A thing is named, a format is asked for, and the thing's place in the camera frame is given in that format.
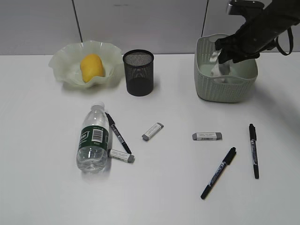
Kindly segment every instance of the frosted glass bowl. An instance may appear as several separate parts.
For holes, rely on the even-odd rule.
[[[80,70],[80,62],[91,53],[100,56],[105,77],[95,76],[85,83]],[[94,84],[107,83],[112,76],[115,76],[115,68],[119,64],[123,64],[121,49],[110,43],[86,41],[70,44],[60,49],[52,56],[49,67],[53,69],[57,81],[67,82],[75,87],[89,88]]]

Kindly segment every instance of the white wall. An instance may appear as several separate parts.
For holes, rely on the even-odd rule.
[[[83,40],[111,42],[123,52],[193,53],[207,0],[74,0]],[[261,0],[268,5],[271,0]],[[233,34],[244,23],[227,15],[228,0],[210,0],[203,35]],[[0,54],[53,54],[80,42],[71,0],[2,0]],[[300,51],[300,25],[293,27]],[[288,50],[284,33],[280,43]]]
[[[80,42],[71,0],[2,0],[0,54],[53,54]]]
[[[123,52],[193,53],[207,0],[75,0],[82,38]]]
[[[272,0],[259,0],[268,6]],[[210,0],[206,22],[203,30],[203,36],[208,36],[217,33],[234,34],[241,25],[245,22],[245,19],[240,15],[228,15],[226,13],[226,7],[228,0]],[[300,51],[300,25],[292,27],[294,34],[294,52]],[[279,37],[279,43],[283,49],[289,50],[289,40],[287,33],[283,33]]]

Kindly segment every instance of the white bottle cap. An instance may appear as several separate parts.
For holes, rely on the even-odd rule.
[[[99,108],[99,106],[100,106],[100,108],[104,109],[104,103],[103,102],[97,102],[97,103],[92,104],[91,109],[93,109],[95,107]]]

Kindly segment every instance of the gray plastic basket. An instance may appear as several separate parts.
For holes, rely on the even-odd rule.
[[[215,51],[215,41],[224,38],[226,34],[215,34],[202,37],[197,41],[195,53],[195,84],[200,98],[214,102],[234,103],[242,101],[251,89],[257,78],[257,65],[255,60],[246,60],[231,64],[231,70],[235,75],[211,77],[210,71],[204,71],[203,65],[213,66],[210,57]]]

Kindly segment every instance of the green bottle label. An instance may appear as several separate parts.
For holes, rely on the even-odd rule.
[[[100,126],[88,126],[82,129],[79,148],[97,146],[107,150],[108,131]]]

